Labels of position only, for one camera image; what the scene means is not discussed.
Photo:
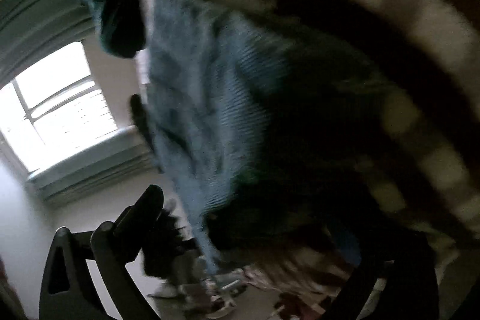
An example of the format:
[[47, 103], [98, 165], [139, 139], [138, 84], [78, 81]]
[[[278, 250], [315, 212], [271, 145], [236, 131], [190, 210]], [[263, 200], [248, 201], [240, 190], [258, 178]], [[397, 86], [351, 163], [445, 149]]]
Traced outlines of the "light blue denim pants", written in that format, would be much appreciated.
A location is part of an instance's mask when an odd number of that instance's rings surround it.
[[215, 0], [154, 0], [147, 111], [209, 271], [240, 262], [248, 207], [267, 191], [260, 152], [292, 40]]

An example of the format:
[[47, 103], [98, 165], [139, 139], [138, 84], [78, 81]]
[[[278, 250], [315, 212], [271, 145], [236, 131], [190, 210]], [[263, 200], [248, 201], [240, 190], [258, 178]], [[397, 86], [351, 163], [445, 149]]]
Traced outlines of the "bright window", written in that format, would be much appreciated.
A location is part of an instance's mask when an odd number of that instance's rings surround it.
[[72, 157], [117, 130], [79, 41], [1, 88], [1, 137], [29, 173]]

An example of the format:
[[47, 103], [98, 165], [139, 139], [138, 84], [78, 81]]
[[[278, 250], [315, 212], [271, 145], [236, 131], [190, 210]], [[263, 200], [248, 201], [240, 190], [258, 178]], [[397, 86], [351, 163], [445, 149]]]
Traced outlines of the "grey striped curtain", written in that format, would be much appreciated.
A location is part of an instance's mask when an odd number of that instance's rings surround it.
[[1, 0], [1, 86], [94, 29], [79, 0]]

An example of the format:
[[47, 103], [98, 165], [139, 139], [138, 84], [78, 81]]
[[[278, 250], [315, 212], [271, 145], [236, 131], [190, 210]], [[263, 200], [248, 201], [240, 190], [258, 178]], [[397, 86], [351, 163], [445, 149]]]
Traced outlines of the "white floral patterned blanket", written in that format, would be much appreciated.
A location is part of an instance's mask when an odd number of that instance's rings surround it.
[[295, 44], [233, 266], [337, 296], [385, 262], [392, 318], [450, 317], [479, 281], [479, 1], [215, 1]]

